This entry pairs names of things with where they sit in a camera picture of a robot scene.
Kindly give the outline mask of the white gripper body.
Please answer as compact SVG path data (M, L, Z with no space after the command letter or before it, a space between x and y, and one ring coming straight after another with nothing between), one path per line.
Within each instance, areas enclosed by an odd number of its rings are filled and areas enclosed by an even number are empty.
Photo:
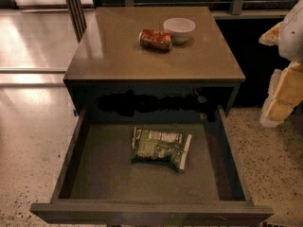
M303 62L303 0L295 4L281 24L278 51L288 61Z

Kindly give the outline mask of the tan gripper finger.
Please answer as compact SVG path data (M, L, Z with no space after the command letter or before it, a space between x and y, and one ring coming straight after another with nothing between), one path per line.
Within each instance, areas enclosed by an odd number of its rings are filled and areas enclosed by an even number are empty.
M259 122L267 128L283 123L303 101L303 64L291 62L284 70L275 69L268 87Z
M260 44L264 44L268 46L278 45L280 28L281 28L281 22L277 23L272 28L270 28L265 33L263 33L258 39L258 42Z

